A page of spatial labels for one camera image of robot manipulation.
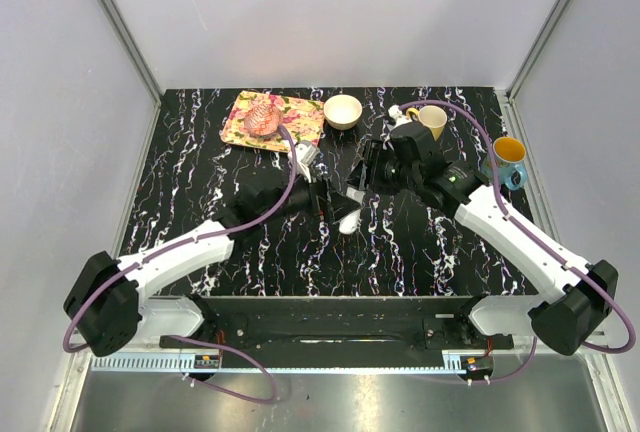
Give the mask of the white remote control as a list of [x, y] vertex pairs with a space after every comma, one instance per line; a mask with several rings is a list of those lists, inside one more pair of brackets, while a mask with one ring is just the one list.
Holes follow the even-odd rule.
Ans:
[[354, 211], [339, 221], [339, 232], [343, 235], [351, 235], [358, 230], [360, 225], [360, 214], [363, 208], [365, 192], [349, 186], [346, 191], [346, 196], [352, 201], [355, 201], [358, 206]]

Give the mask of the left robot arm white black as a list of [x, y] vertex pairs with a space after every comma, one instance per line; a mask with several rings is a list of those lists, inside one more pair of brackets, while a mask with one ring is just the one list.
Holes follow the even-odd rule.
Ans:
[[129, 343], [183, 336], [195, 347], [213, 342], [215, 315], [201, 299], [160, 298], [165, 287], [207, 265], [239, 254], [263, 223], [305, 212], [356, 229], [364, 194], [340, 193], [327, 180], [296, 179], [287, 186], [246, 186], [230, 204], [195, 229], [147, 251], [113, 258], [91, 256], [69, 292], [63, 309], [71, 320], [64, 334], [68, 353], [88, 348], [109, 356]]

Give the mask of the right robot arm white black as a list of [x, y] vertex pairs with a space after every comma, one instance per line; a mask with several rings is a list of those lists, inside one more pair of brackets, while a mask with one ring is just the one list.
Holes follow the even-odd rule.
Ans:
[[489, 179], [464, 161], [444, 158], [431, 132], [415, 122], [395, 127], [388, 140], [372, 139], [349, 175], [360, 191], [415, 194], [426, 206], [471, 230], [534, 286], [528, 296], [485, 296], [465, 306], [456, 339], [476, 348], [489, 336], [535, 336], [570, 356], [611, 313], [604, 295], [615, 293], [617, 270], [568, 252], [501, 197]]

